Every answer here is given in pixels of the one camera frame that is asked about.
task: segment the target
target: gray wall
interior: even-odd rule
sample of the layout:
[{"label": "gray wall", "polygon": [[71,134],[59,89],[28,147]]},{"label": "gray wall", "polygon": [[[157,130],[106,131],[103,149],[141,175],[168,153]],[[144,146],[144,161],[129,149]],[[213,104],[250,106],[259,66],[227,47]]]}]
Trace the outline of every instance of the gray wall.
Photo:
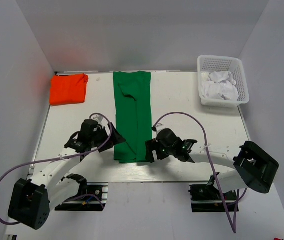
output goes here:
[{"label": "gray wall", "polygon": [[280,164],[275,186],[284,207],[284,1],[270,0],[240,58],[250,94],[241,109],[251,139]]},{"label": "gray wall", "polygon": [[238,57],[268,0],[17,0],[54,71],[194,70]]},{"label": "gray wall", "polygon": [[[16,2],[0,0],[0,176],[31,160],[52,75]],[[12,173],[0,186],[0,215],[5,220],[14,182],[26,172]],[[4,228],[0,224],[0,239]]]}]

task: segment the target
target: folded orange shirt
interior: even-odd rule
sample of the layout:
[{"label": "folded orange shirt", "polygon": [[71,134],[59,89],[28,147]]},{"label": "folded orange shirt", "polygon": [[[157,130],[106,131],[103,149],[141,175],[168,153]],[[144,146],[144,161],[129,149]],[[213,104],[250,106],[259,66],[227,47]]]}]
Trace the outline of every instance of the folded orange shirt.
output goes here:
[{"label": "folded orange shirt", "polygon": [[85,101],[88,76],[77,74],[54,76],[51,79],[50,104],[79,104]]}]

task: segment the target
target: cable clip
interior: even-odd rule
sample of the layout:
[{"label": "cable clip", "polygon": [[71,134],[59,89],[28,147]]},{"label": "cable clip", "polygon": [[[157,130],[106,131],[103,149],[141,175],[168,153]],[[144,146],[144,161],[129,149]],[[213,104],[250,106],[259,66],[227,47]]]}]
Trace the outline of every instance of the cable clip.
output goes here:
[{"label": "cable clip", "polygon": [[208,143],[207,145],[204,144],[204,145],[203,145],[203,148],[204,148],[204,149],[208,149],[208,147],[209,147],[210,145],[211,145],[210,143]]},{"label": "cable clip", "polygon": [[62,161],[62,160],[65,160],[63,157],[62,157],[62,154],[59,154],[59,156],[60,156],[60,160]]},{"label": "cable clip", "polygon": [[155,126],[152,127],[152,131],[155,132],[156,134],[158,134],[164,128],[165,128],[165,126],[159,122]]}]

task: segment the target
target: white crumpled cloth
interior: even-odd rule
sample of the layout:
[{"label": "white crumpled cloth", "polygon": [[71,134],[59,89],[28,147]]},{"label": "white crumpled cloth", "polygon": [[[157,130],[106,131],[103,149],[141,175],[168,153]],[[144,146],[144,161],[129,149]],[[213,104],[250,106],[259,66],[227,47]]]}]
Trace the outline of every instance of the white crumpled cloth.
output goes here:
[{"label": "white crumpled cloth", "polygon": [[202,96],[207,99],[237,101],[236,82],[230,71],[212,72],[202,81]]}]

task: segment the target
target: green cloth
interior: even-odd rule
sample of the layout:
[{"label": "green cloth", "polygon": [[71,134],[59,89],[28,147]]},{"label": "green cloth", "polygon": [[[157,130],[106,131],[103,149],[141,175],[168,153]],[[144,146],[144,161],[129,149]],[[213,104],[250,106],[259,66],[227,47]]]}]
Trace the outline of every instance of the green cloth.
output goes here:
[{"label": "green cloth", "polygon": [[150,72],[113,73],[116,129],[126,139],[114,146],[120,163],[146,162],[145,141],[152,138],[150,81]]}]

